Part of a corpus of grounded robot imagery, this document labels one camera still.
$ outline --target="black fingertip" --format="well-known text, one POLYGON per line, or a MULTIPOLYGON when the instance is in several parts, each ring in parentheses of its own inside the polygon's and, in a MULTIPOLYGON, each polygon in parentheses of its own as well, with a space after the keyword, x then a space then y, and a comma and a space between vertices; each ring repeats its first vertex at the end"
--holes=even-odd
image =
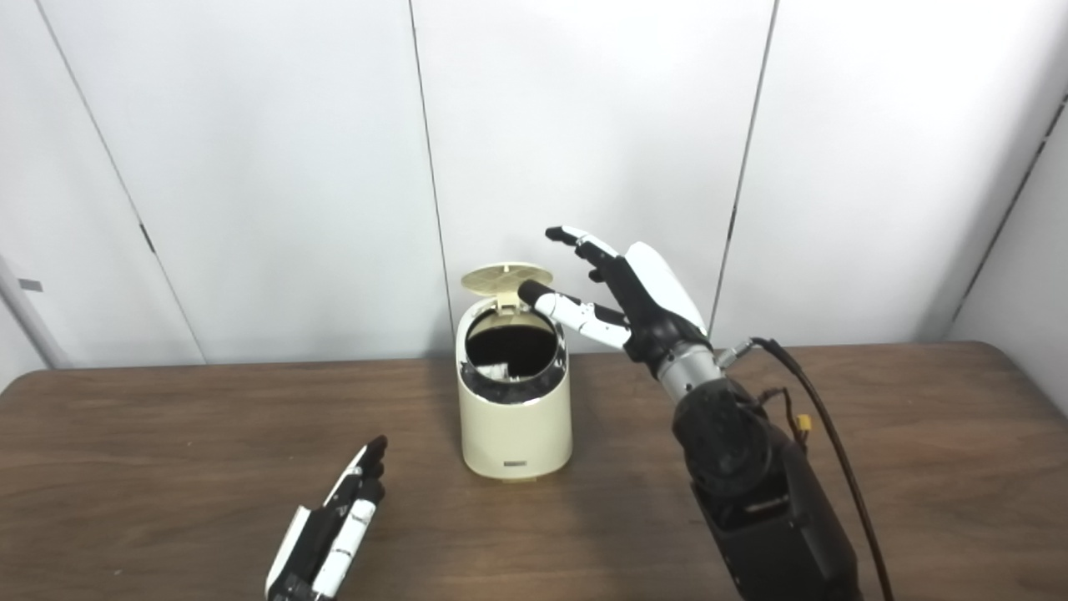
POLYGON ((578 237, 564 231, 564 227, 556 225, 555 227, 549 227, 545 231, 545 237, 551 239, 552 241, 562 241, 564 243, 574 244, 579 240, 578 237))
POLYGON ((552 294, 553 291, 555 291, 553 288, 532 279, 519 284, 519 298, 523 303, 527 303, 531 307, 537 303, 537 299, 540 298, 541 295, 552 294))
POLYGON ((360 487, 360 491, 356 493, 357 500, 370 501, 375 505, 378 505, 386 499, 386 487, 381 483, 375 479, 367 479, 363 481, 360 487))
POLYGON ((382 458, 386 457, 386 447, 389 444, 389 439, 383 436, 367 443, 367 450, 363 452, 363 457, 360 458, 359 465, 366 470, 371 465, 381 463, 382 458))
POLYGON ((367 479, 378 480, 386 474, 386 464, 376 463, 364 472, 363 477, 367 479))

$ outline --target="door hinge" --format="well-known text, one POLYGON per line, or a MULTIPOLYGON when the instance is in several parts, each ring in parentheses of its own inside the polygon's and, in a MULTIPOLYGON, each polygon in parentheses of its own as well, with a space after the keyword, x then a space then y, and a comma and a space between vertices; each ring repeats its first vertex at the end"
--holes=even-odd
POLYGON ((148 250, 152 250, 152 253, 155 254, 156 247, 152 243, 152 237, 148 236, 148 230, 144 228, 144 223, 138 223, 138 225, 141 226, 141 233, 144 234, 144 240, 148 243, 148 250))

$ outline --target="open lid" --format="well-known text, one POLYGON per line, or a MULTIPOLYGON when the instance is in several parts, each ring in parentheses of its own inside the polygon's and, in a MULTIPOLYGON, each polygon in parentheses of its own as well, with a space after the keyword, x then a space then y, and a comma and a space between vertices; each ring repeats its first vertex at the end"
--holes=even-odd
POLYGON ((497 310, 519 306, 519 284, 532 279, 552 283, 552 273, 533 263, 507 262, 478 267, 460 279, 464 287, 481 296, 496 296, 497 310))

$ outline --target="wooden table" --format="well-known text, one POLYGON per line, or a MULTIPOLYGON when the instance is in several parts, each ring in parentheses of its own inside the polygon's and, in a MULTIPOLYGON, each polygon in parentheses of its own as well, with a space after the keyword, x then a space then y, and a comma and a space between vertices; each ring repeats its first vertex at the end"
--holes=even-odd
MULTIPOLYGON (((797 357, 843 433, 898 599, 1068 599, 1068 424, 1001 353, 797 357)), ((734 371, 754 392, 792 386, 763 354, 734 371)), ((294 508, 387 433, 388 495, 343 599, 737 599, 648 374, 578 357, 572 396, 568 466, 504 485, 464 466, 449 361, 26 377, 0 396, 0 597, 262 599, 294 508)), ((812 440, 877 600, 818 426, 812 440)))

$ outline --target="black cable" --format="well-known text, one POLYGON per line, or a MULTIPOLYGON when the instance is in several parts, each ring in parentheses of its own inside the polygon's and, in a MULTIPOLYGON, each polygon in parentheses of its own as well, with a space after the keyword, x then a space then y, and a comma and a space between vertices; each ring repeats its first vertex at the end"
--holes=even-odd
POLYGON ((794 400, 790 399, 790 392, 786 389, 771 389, 760 393, 760 396, 756 398, 757 407, 764 407, 768 401, 774 399, 775 397, 782 395, 784 401, 786 402, 786 424, 790 427, 790 433, 794 434, 794 442, 801 447, 801 452, 808 455, 808 447, 805 445, 807 441, 807 432, 802 431, 798 427, 797 416, 794 415, 794 400))
POLYGON ((879 539, 876 537, 875 526, 871 525, 871 517, 868 515, 867 506, 864 504, 861 487, 857 483, 853 469, 849 465, 849 458, 846 457, 846 447, 842 444, 842 439, 838 437, 838 431, 834 428, 834 423, 831 422, 831 414, 827 411, 823 399, 820 398, 819 393, 816 392, 816 388, 808 380, 808 377, 805 376, 801 366, 779 343, 773 339, 767 341, 764 338, 753 338, 752 342, 779 360, 779 363, 783 364, 798 379, 798 382, 801 383, 801 386, 812 399, 812 405, 816 407, 816 412, 819 413, 819 418, 827 430, 827 438, 831 440, 834 454, 838 456, 838 463, 842 464, 842 472, 846 476, 846 484, 849 485, 849 493, 853 497, 853 504, 857 505, 857 513, 860 515, 861 525, 864 527, 864 536, 867 538, 868 547, 871 549, 871 559, 875 562, 875 570, 879 575, 882 598, 885 601, 894 601, 894 591, 890 587, 890 574, 886 572, 886 563, 882 558, 882 550, 879 548, 879 539))

